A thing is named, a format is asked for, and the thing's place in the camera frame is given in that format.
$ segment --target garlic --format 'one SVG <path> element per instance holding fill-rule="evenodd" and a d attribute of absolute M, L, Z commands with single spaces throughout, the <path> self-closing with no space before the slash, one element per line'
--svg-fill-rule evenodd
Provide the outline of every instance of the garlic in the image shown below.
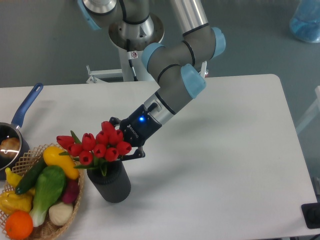
<path fill-rule="evenodd" d="M 56 226 L 64 225 L 72 215 L 74 207 L 72 203 L 60 202 L 49 208 L 50 221 Z"/>

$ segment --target robotic arm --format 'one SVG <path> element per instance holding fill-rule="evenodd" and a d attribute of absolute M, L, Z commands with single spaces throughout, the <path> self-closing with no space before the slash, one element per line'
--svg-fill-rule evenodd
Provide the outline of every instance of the robotic arm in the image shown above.
<path fill-rule="evenodd" d="M 118 48 L 128 53 L 143 51 L 141 62 L 160 86 L 128 118 L 110 119 L 114 126 L 119 125 L 124 140 L 137 147 L 123 160 L 144 157 L 146 140 L 206 87 L 196 69 L 225 50 L 225 37 L 218 28 L 209 26 L 200 0 L 170 0 L 183 33 L 183 41 L 172 48 L 159 43 L 163 26 L 149 13 L 148 0 L 78 1 L 88 12 L 90 23 L 109 26 L 110 38 Z M 128 64 L 137 78 L 130 58 Z"/>

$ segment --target orange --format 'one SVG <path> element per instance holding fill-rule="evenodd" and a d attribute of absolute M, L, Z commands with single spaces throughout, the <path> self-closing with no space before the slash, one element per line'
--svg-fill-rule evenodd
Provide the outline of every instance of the orange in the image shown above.
<path fill-rule="evenodd" d="M 15 211 L 5 222 L 6 233 L 11 239 L 25 239 L 32 233 L 33 229 L 32 218 L 25 211 Z"/>

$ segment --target black vase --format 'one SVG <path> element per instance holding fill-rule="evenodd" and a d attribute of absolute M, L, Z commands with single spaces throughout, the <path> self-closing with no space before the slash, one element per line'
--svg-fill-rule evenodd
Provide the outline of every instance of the black vase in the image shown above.
<path fill-rule="evenodd" d="M 120 203 L 129 196 L 131 183 L 122 161 L 108 162 L 106 176 L 100 169 L 87 169 L 86 173 L 107 202 Z"/>

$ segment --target tulip bouquet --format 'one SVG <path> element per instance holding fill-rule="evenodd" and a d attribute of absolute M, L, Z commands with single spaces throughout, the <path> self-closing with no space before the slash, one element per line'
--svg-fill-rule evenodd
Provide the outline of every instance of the tulip bouquet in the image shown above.
<path fill-rule="evenodd" d="M 80 164 L 78 169 L 100 169 L 106 176 L 109 162 L 121 160 L 132 150 L 130 143 L 124 141 L 124 134 L 109 122 L 101 123 L 101 131 L 94 137 L 85 133 L 82 141 L 71 131 L 71 136 L 57 136 L 56 141 L 65 149 L 60 155 L 70 155 Z"/>

